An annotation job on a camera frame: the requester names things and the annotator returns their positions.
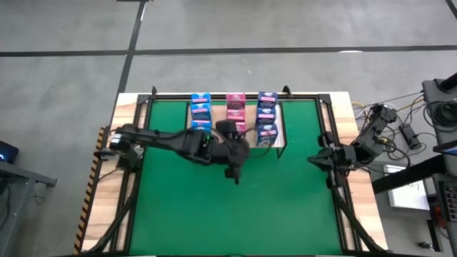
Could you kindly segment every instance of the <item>desk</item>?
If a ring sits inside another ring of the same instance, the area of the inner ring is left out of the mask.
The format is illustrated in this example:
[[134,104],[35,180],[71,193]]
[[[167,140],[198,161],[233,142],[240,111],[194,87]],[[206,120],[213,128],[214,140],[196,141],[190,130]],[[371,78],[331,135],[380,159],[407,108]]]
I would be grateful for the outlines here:
[[[330,95],[340,142],[350,143],[357,136],[358,130],[349,95],[347,92],[331,92]],[[139,94],[119,94],[109,129],[133,122],[138,96]],[[145,116],[146,110],[141,109],[140,126],[144,123]],[[328,124],[328,117],[324,117],[324,121]],[[96,149],[100,149],[106,143],[104,136],[106,136],[107,131],[106,129],[101,131]],[[131,190],[134,174],[130,174],[129,182],[123,185],[122,178],[126,174],[122,171],[116,171],[97,183],[97,178],[112,171],[115,165],[115,161],[107,161],[102,164],[94,159],[74,244],[74,253],[90,249],[98,241],[116,215],[119,200],[125,201],[125,199],[119,199],[120,192],[126,190],[128,194]],[[375,242],[381,247],[387,248],[369,175],[363,171],[354,171],[349,176],[348,181],[357,218]],[[117,249],[122,249],[124,245],[126,223],[127,218],[124,219],[120,227]],[[344,224],[348,246],[353,248],[351,227],[347,221]],[[112,246],[107,246],[106,250],[108,249],[113,250]]]

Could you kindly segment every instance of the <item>blue box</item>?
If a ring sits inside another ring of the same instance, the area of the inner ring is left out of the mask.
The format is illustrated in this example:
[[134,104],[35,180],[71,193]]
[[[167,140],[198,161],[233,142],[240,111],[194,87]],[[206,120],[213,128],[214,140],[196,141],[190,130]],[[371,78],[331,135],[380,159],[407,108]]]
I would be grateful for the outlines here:
[[195,121],[211,120],[211,104],[191,104],[191,115]]
[[274,124],[276,109],[257,108],[256,125]]
[[192,104],[204,104],[211,103],[211,94],[210,93],[194,93],[191,94],[191,103]]
[[258,126],[257,146],[273,145],[278,137],[278,133],[278,126],[276,124]]
[[260,108],[274,109],[278,103],[278,94],[274,92],[259,92],[257,96],[257,106]]
[[191,127],[211,133],[211,121],[192,121]]

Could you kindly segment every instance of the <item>box stack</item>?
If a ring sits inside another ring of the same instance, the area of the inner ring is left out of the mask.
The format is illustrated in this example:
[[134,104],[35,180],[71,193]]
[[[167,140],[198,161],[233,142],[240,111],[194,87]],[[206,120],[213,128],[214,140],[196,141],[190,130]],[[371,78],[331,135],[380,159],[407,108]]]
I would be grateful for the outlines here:
[[228,93],[226,118],[236,122],[238,132],[246,131],[246,95],[244,93]]
[[278,127],[275,124],[277,103],[277,93],[258,93],[256,112],[257,146],[270,146],[278,137]]
[[211,95],[197,93],[191,95],[191,126],[194,129],[211,133]]

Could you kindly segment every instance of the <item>green mat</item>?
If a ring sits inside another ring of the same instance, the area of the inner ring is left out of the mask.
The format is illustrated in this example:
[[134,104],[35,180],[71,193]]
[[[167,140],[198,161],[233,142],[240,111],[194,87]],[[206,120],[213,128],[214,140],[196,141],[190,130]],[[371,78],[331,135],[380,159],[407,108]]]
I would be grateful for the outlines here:
[[[316,103],[284,101],[283,112],[283,156],[270,151],[256,158],[265,149],[253,149],[238,186],[224,177],[224,166],[148,148],[130,254],[341,253],[326,174],[306,160],[319,150]],[[178,131],[185,117],[185,101],[156,101],[149,128]]]

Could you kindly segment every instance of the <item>computer monitor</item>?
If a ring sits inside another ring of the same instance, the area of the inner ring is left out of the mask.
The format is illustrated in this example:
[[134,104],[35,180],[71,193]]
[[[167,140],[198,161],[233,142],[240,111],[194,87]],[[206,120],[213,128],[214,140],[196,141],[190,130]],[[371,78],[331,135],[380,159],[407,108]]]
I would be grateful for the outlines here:
[[433,147],[433,151],[436,153],[448,154],[452,156],[457,156],[457,140],[442,143]]
[[16,160],[18,152],[19,149],[16,147],[10,145],[9,143],[0,141],[0,161],[13,164]]

